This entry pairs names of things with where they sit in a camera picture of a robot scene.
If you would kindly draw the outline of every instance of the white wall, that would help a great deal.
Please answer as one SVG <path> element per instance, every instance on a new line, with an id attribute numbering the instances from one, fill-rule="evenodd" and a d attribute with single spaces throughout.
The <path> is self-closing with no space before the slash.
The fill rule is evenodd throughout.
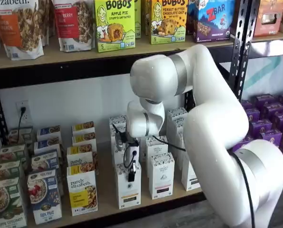
<path id="1" fill-rule="evenodd" d="M 71 144 L 71 126 L 93 120 L 99 143 L 109 139 L 108 119 L 126 114 L 127 104 L 138 101 L 129 74 L 0 90 L 9 129 L 16 128 L 16 102 L 28 100 L 34 128 L 60 124 L 65 146 Z M 165 109 L 182 106 L 182 97 L 164 101 Z"/>

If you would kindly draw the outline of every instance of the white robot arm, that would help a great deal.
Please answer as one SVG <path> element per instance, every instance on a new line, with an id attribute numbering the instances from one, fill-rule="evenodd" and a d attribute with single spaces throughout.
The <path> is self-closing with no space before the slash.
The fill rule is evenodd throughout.
<path id="1" fill-rule="evenodd" d="M 196 107 L 184 124 L 184 143 L 202 190 L 230 227 L 251 227 L 242 171 L 227 149 L 242 140 L 248 118 L 221 76 L 208 49 L 195 45 L 166 57 L 137 60 L 130 83 L 141 106 L 128 104 L 132 137 L 158 134 L 164 122 L 162 101 L 193 88 Z M 257 228 L 268 227 L 283 190 L 283 154 L 272 143 L 255 140 L 237 150 L 245 170 Z"/>

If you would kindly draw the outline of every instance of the granola bag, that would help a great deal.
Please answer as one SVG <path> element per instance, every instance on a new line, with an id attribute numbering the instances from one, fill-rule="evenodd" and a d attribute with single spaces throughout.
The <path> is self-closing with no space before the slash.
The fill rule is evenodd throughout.
<path id="1" fill-rule="evenodd" d="M 60 50 L 91 50 L 95 45 L 94 1 L 53 0 L 53 3 Z"/>
<path id="2" fill-rule="evenodd" d="M 0 37 L 11 60 L 43 55 L 38 0 L 0 0 Z"/>

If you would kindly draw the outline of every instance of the floor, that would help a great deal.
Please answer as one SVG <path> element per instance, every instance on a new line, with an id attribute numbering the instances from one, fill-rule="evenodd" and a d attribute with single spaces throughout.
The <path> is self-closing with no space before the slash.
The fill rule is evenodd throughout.
<path id="1" fill-rule="evenodd" d="M 109 228 L 227 228 L 207 201 L 166 211 Z M 270 228 L 283 228 L 283 193 L 270 222 Z"/>

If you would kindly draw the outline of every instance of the green box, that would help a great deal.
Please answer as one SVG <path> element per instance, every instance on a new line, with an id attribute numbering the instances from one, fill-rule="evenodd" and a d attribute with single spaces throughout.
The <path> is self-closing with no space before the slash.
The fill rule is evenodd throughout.
<path id="1" fill-rule="evenodd" d="M 98 52 L 135 47 L 134 0 L 95 0 Z"/>

